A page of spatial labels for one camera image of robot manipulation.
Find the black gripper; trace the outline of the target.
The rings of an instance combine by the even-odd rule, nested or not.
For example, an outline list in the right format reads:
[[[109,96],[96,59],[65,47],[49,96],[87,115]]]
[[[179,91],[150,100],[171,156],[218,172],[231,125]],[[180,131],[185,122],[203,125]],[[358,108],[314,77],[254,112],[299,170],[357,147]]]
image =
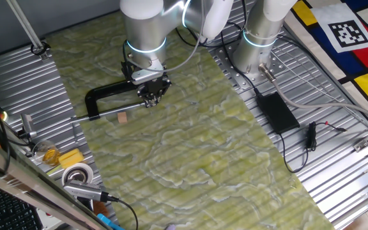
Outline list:
[[[139,85],[137,88],[137,95],[140,98],[144,98],[146,107],[150,107],[151,102],[154,107],[159,103],[159,97],[165,94],[170,85],[171,81],[168,77],[159,77]]]

